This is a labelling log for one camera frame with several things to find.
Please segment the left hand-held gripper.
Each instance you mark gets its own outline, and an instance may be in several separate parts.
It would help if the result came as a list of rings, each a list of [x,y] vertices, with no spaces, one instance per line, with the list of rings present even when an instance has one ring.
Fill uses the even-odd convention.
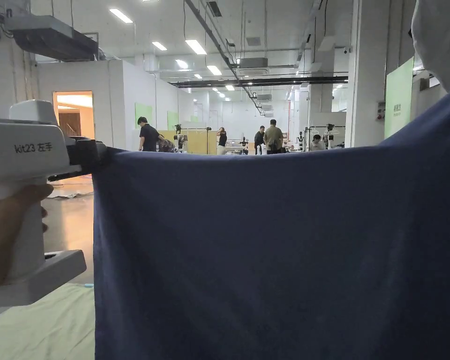
[[[14,104],[9,118],[0,119],[0,200],[28,185],[92,174],[108,158],[107,146],[65,135],[52,103]],[[30,305],[86,271],[80,249],[45,252],[40,207],[32,204],[19,222],[11,269],[0,285],[0,308]]]

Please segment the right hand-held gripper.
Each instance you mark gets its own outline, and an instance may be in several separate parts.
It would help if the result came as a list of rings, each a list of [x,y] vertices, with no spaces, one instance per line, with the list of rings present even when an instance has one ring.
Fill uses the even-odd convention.
[[[411,32],[426,71],[450,93],[450,0],[418,0]]]

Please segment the person's left hand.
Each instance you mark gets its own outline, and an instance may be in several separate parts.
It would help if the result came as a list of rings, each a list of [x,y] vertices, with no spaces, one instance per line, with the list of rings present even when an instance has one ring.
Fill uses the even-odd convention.
[[[12,267],[13,246],[17,240],[26,211],[40,204],[53,191],[50,184],[29,185],[18,193],[0,200],[0,286]]]

